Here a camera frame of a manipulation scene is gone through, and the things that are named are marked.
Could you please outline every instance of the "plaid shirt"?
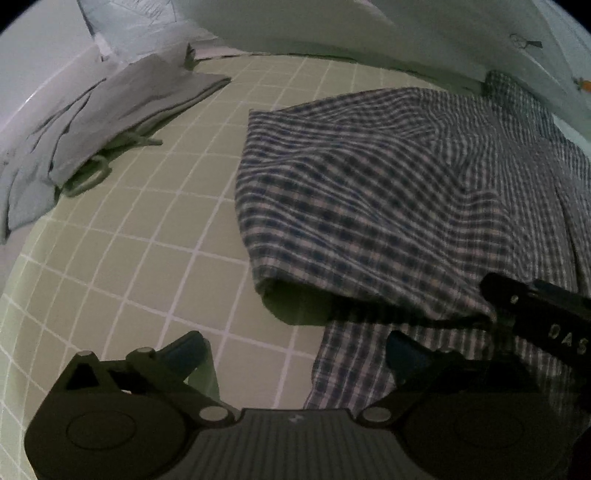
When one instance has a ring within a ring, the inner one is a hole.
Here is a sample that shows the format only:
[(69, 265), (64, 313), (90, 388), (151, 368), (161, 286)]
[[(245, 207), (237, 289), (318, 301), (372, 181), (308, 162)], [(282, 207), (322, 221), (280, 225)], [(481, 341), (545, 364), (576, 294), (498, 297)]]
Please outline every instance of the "plaid shirt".
[[(404, 321), (493, 316), (479, 292), (490, 271), (591, 296), (589, 160), (510, 78), (491, 72), (483, 92), (382, 89), (251, 112), (236, 211), (257, 290), (281, 280), (358, 300), (327, 324), (308, 408), (357, 414), (391, 391), (395, 328), (483, 358), (482, 330)], [(580, 433), (570, 368), (523, 339), (515, 349)]]

